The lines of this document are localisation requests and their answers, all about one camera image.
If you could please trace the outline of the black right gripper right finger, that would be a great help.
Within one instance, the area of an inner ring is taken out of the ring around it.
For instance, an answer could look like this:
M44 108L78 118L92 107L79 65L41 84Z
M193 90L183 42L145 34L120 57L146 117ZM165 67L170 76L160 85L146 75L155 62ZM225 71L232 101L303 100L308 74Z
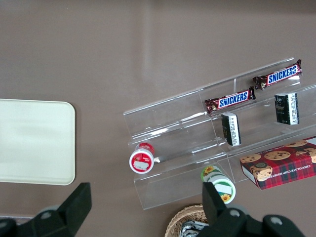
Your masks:
M281 215L266 215L257 221L238 208L228 208L212 183L202 186L202 206L208 226L199 237L303 237L301 230Z

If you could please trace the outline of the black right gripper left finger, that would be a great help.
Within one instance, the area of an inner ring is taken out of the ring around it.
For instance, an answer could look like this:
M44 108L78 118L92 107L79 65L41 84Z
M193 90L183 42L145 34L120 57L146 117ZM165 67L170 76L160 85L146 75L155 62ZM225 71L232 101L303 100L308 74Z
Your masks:
M74 237L92 208L90 183L80 183L56 209L46 210L18 225L13 218L0 220L2 237Z

